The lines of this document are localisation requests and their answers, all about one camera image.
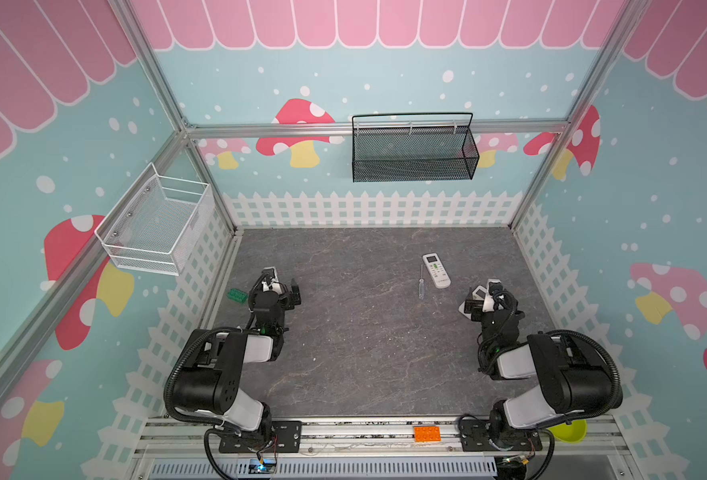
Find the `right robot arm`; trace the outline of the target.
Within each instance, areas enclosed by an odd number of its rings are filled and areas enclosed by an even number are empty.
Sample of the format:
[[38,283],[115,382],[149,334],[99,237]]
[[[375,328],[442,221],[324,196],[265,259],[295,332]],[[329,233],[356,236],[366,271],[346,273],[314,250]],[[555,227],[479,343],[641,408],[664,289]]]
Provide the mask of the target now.
[[495,402],[489,419],[471,430],[473,439],[499,451],[536,446],[542,429],[602,416],[623,403],[621,374],[605,347],[567,329],[521,340],[525,312],[503,284],[469,290],[461,311],[481,325],[479,372],[497,381],[537,380],[527,392]]

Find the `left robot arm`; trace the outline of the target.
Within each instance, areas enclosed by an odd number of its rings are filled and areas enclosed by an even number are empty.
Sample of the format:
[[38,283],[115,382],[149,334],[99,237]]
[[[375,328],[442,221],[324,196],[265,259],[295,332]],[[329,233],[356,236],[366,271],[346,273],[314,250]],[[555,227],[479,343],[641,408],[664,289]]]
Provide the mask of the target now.
[[167,414],[213,426],[257,451],[273,443],[271,409],[251,398],[240,382],[244,366],[276,361],[284,348],[286,313],[302,304],[299,284],[279,282],[266,269],[248,294],[245,327],[197,329],[189,337],[164,389]]

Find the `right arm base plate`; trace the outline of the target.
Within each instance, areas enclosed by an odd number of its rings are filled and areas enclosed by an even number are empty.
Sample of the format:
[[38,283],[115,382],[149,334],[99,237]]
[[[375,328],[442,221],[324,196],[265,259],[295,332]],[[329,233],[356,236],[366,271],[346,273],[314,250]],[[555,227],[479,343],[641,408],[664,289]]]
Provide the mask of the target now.
[[535,430],[517,430],[499,422],[463,416],[457,420],[465,452],[540,452],[543,442]]

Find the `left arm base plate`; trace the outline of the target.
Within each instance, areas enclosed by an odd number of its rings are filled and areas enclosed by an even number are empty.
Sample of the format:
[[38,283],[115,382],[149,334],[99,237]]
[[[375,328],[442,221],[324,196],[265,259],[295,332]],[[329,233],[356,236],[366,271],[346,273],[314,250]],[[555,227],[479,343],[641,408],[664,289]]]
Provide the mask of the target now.
[[298,453],[300,451],[303,423],[301,421],[274,420],[271,427],[260,427],[241,436],[227,434],[218,447],[221,454]]

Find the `clear handle screwdriver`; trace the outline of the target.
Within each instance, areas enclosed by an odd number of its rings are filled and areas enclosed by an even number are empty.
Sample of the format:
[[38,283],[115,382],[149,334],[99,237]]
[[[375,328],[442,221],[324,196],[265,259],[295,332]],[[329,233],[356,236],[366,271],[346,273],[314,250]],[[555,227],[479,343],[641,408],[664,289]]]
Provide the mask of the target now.
[[421,273],[419,274],[419,300],[425,299],[425,265],[421,264]]

